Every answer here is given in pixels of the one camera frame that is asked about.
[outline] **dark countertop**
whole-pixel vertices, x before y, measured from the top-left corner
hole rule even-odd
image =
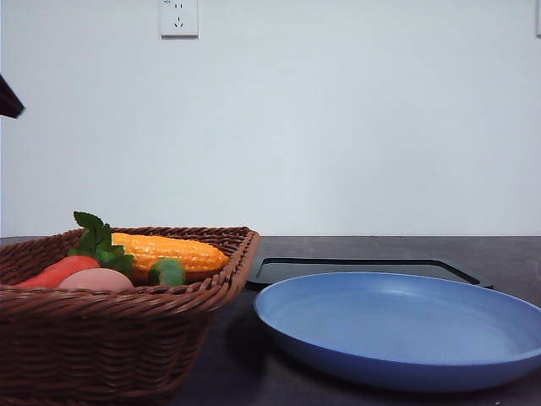
[[[439,259],[541,306],[541,237],[263,237],[258,256]],[[326,376],[286,356],[267,337],[252,309],[256,294],[245,289],[220,312],[167,406],[541,404],[541,369],[503,387],[442,395],[388,392]]]

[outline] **brown wicker basket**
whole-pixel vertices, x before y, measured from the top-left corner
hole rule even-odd
[[[213,278],[132,293],[15,288],[83,230],[0,249],[0,405],[165,403],[189,373],[216,312],[243,288],[259,235],[249,228],[116,228],[197,239],[230,259]]]

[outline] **green vegetable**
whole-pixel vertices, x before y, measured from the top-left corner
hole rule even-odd
[[[163,258],[155,262],[149,271],[150,285],[178,286],[184,284],[184,269],[173,258]]]
[[[94,258],[104,268],[114,269],[129,277],[133,255],[125,255],[122,245],[112,245],[111,226],[93,214],[74,211],[74,219],[85,228],[79,245],[69,250],[68,255],[86,255]]]

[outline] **black cutting board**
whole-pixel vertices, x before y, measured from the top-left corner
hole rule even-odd
[[[292,277],[327,272],[389,272],[439,277],[451,281],[471,283],[484,288],[494,288],[486,279],[458,269],[440,260],[378,259],[354,260],[332,258],[258,258],[250,270],[247,288],[261,290],[272,283]]]

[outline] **wall socket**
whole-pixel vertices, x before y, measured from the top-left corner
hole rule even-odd
[[[197,38],[199,10],[197,0],[159,0],[161,38]]]

